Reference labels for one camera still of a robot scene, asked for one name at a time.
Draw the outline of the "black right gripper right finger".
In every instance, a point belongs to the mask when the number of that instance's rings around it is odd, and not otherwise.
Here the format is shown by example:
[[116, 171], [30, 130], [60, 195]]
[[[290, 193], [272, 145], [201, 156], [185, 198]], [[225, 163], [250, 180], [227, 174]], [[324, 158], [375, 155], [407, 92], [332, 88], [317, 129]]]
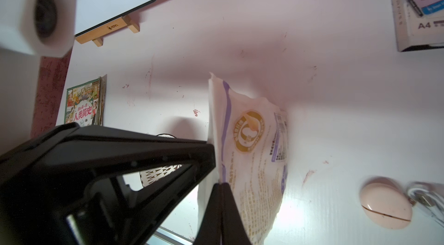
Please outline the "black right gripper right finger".
[[228, 183], [215, 184], [195, 245], [249, 245], [232, 190]]

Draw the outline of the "white patterned breakfast bowl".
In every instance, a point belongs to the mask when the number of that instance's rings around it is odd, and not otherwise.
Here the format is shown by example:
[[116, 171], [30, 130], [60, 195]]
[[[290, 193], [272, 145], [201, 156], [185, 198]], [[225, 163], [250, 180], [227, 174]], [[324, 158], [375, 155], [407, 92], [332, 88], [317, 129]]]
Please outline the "white patterned breakfast bowl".
[[153, 169], [141, 171], [139, 173], [142, 187], [148, 187], [149, 185], [153, 184], [154, 182], [170, 175], [171, 173], [175, 172], [179, 168], [181, 168], [182, 165], [169, 165], [169, 166], [162, 166], [162, 167], [155, 167]]

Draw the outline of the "oats bag white purple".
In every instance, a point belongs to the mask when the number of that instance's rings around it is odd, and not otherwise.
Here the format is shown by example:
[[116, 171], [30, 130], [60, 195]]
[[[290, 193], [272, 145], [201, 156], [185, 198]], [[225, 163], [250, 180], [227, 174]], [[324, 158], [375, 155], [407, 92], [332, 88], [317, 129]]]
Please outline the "oats bag white purple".
[[262, 245], [286, 188], [286, 113], [267, 98], [235, 92], [211, 74], [208, 142], [215, 148], [216, 167], [198, 186], [199, 222], [213, 185], [229, 183], [249, 240]]

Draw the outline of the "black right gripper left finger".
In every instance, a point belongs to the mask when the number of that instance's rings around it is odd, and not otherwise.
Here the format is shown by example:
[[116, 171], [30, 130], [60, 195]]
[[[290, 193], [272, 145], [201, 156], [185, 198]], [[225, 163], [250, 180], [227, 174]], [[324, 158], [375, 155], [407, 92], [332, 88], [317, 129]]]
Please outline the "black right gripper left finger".
[[[143, 245], [215, 162], [204, 141], [57, 126], [1, 156], [1, 243]], [[142, 187], [141, 171], [179, 164]]]

